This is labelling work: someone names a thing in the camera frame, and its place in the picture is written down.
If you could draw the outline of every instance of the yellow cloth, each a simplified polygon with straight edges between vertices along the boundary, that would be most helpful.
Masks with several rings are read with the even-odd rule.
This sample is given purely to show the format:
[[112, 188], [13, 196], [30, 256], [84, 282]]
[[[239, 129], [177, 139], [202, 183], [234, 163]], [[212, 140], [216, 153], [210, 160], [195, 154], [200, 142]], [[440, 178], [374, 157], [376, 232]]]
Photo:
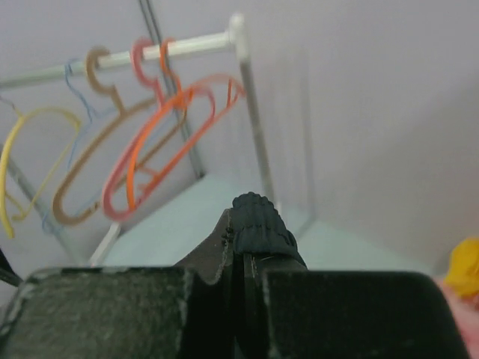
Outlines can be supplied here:
[[479, 293], [479, 238], [467, 238], [455, 247], [445, 283], [459, 297]]
[[[13, 238], [15, 236], [15, 232], [11, 226], [10, 220], [8, 219], [8, 214], [7, 214], [7, 207], [6, 207], [6, 199], [8, 199], [15, 207], [19, 210], [18, 215], [14, 215], [12, 219], [14, 221], [23, 221], [26, 216], [30, 213], [31, 209], [35, 205], [35, 202], [37, 202], [39, 196], [41, 195], [42, 191], [45, 189], [46, 184], [48, 181], [50, 181], [50, 178], [52, 177], [53, 173], [56, 171], [57, 167], [60, 165], [61, 161], [63, 158], [67, 155], [68, 151], [72, 147], [76, 137], [79, 134], [80, 127], [82, 126], [82, 122], [80, 119], [72, 112], [65, 110], [63, 108], [58, 108], [58, 107], [45, 107], [45, 108], [38, 108], [35, 109], [27, 114], [22, 114], [20, 111], [17, 109], [15, 110], [17, 116], [18, 116], [18, 121], [16, 122], [15, 126], [12, 128], [10, 133], [7, 136], [7, 140], [4, 143], [3, 150], [1, 152], [1, 157], [0, 157], [0, 221], [3, 224], [3, 227], [5, 229], [5, 232], [7, 233], [9, 238]], [[7, 167], [8, 167], [8, 159], [10, 157], [10, 152], [13, 146], [13, 143], [15, 142], [15, 139], [17, 135], [19, 134], [20, 129], [33, 117], [45, 113], [45, 112], [52, 112], [56, 114], [60, 114], [67, 120], [69, 123], [72, 124], [73, 128], [75, 129], [75, 135], [73, 136], [73, 139], [71, 142], [65, 147], [63, 152], [61, 153], [60, 157], [58, 157], [57, 161], [53, 165], [53, 167], [50, 169], [48, 174], [46, 175], [45, 179], [43, 180], [42, 184], [40, 185], [37, 193], [31, 200], [30, 204], [28, 205], [27, 210], [24, 210], [22, 206], [20, 206], [18, 200], [13, 198], [6, 189], [7, 185]]]

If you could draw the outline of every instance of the pink object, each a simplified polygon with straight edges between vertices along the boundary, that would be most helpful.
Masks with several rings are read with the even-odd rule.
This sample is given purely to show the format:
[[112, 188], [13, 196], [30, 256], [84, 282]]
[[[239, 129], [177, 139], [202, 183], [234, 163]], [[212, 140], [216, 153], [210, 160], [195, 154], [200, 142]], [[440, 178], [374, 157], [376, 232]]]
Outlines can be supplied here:
[[436, 283], [448, 301], [471, 359], [479, 359], [479, 310], [476, 310], [472, 304], [462, 301], [441, 281], [437, 280]]
[[[140, 39], [135, 42], [133, 45], [131, 53], [131, 60], [133, 65], [133, 71], [138, 78], [138, 81], [143, 84], [147, 88], [153, 88], [155, 96], [158, 100], [160, 105], [165, 104], [165, 98], [162, 94], [161, 86], [159, 84], [158, 79], [150, 79], [143, 74], [141, 70], [141, 59], [143, 55], [143, 49], [146, 46], [151, 46], [152, 43], [149, 39]], [[211, 101], [212, 112], [210, 117], [215, 115], [216, 107], [215, 107], [215, 98], [213, 92], [210, 89], [201, 90], [204, 92], [205, 95]], [[128, 217], [135, 211], [134, 209], [125, 209], [123, 211], [117, 211], [112, 204], [112, 196], [115, 192], [115, 187], [117, 183], [120, 181], [121, 177], [123, 176], [123, 170], [128, 164], [128, 161], [132, 155], [133, 150], [135, 149], [135, 145], [138, 142], [138, 138], [141, 135], [141, 131], [138, 131], [136, 136], [130, 141], [124, 152], [121, 154], [120, 158], [118, 159], [113, 171], [110, 173], [109, 178], [107, 179], [105, 185], [103, 186], [103, 193], [102, 193], [102, 207], [103, 212], [105, 215], [112, 219], [113, 221], [122, 222], [128, 219]], [[148, 196], [147, 193], [143, 193], [142, 196], [138, 198], [138, 202], [142, 202]]]

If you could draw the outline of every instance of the brown hanger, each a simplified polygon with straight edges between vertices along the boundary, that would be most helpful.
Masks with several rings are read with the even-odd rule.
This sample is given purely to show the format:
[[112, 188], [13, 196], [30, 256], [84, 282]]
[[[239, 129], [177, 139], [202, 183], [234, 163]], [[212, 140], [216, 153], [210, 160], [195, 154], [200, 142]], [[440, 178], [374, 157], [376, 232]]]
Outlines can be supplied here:
[[[83, 213], [77, 216], [68, 215], [63, 208], [63, 199], [68, 189], [70, 188], [72, 182], [82, 170], [85, 163], [94, 153], [94, 151], [104, 142], [104, 140], [109, 137], [113, 131], [119, 127], [125, 120], [131, 118], [133, 115], [137, 114], [140, 111], [143, 111], [156, 102], [156, 98], [152, 97], [145, 99], [141, 102], [138, 102], [131, 108], [125, 108], [123, 101], [121, 100], [116, 86], [105, 86], [100, 84], [96, 75], [95, 69], [98, 65], [98, 58], [100, 56], [108, 56], [110, 51], [104, 47], [93, 48], [88, 54], [85, 60], [85, 72], [88, 79], [88, 83], [91, 88], [102, 95], [110, 96], [112, 102], [115, 104], [115, 107], [118, 109], [118, 116], [109, 123], [99, 134], [98, 136], [90, 143], [90, 145], [83, 151], [81, 156], [72, 166], [70, 172], [65, 176], [62, 183], [58, 187], [55, 196], [53, 197], [52, 202], [52, 212], [55, 216], [55, 219], [67, 226], [74, 226], [82, 223], [91, 215], [93, 215], [97, 209], [100, 207], [100, 199], [96, 201], [90, 208], [86, 209]], [[183, 118], [179, 121], [164, 137], [162, 137], [159, 142], [150, 150], [148, 153], [141, 159], [141, 161], [135, 166], [136, 168], [142, 168], [172, 137], [173, 135], [181, 128], [181, 126], [186, 121], [186, 113], [183, 114]], [[118, 182], [116, 190], [118, 190], [126, 181], [126, 174]]]

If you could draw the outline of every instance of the pink hanger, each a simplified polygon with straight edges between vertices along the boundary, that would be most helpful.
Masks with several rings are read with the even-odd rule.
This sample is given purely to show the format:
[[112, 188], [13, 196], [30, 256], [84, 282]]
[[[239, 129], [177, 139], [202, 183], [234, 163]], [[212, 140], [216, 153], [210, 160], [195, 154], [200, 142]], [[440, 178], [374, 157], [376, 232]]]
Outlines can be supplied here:
[[[146, 38], [141, 38], [137, 40], [132, 47], [130, 52], [131, 62], [133, 72], [135, 73], [136, 78], [138, 81], [147, 88], [152, 88], [153, 92], [155, 93], [155, 97], [159, 105], [163, 106], [165, 104], [165, 96], [163, 95], [161, 85], [159, 83], [158, 78], [148, 78], [143, 73], [141, 69], [141, 60], [143, 58], [143, 50], [147, 46], [152, 46], [153, 43], [151, 40]], [[215, 113], [215, 99], [211, 90], [206, 89], [204, 93], [209, 97], [212, 103], [212, 116]], [[165, 137], [164, 139], [169, 139], [180, 127], [182, 123], [178, 123]], [[120, 182], [121, 177], [123, 176], [123, 170], [128, 165], [128, 161], [132, 155], [132, 152], [135, 148], [136, 143], [138, 142], [138, 138], [140, 136], [140, 132], [130, 141], [120, 158], [118, 159], [113, 171], [110, 173], [109, 178], [107, 179], [105, 185], [103, 186], [103, 193], [102, 193], [102, 207], [103, 212], [105, 215], [114, 220], [114, 221], [125, 221], [133, 212], [134, 209], [126, 209], [124, 211], [117, 211], [112, 204], [112, 195], [115, 192], [115, 189]], [[146, 173], [156, 173], [151, 169], [148, 168], [138, 168], [139, 171], [144, 171]]]

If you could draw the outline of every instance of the pink cloth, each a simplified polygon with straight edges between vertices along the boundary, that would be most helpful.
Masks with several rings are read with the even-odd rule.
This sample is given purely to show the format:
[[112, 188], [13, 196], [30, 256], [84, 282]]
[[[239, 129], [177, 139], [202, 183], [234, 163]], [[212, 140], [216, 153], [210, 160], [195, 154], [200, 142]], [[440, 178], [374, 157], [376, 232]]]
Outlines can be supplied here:
[[479, 310], [475, 310], [473, 306], [461, 301], [453, 290], [442, 282], [436, 282], [448, 301], [471, 359], [479, 359]]

